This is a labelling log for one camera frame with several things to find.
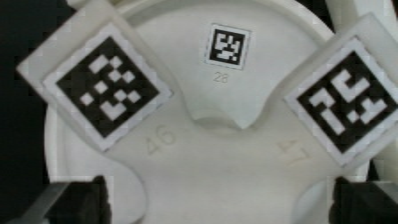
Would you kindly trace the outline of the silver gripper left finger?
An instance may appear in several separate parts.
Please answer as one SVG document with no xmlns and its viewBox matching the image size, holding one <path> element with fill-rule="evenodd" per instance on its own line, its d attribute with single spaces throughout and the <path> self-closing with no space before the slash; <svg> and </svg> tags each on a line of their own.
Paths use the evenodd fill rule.
<svg viewBox="0 0 398 224">
<path fill-rule="evenodd" d="M 106 181 L 54 182 L 15 219 L 15 224 L 109 224 Z"/>
</svg>

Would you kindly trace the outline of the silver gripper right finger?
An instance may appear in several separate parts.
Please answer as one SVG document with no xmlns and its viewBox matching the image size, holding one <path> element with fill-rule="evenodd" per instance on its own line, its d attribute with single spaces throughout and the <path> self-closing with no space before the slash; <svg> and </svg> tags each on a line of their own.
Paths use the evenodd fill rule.
<svg viewBox="0 0 398 224">
<path fill-rule="evenodd" d="M 398 184 L 335 179 L 330 224 L 398 224 Z"/>
</svg>

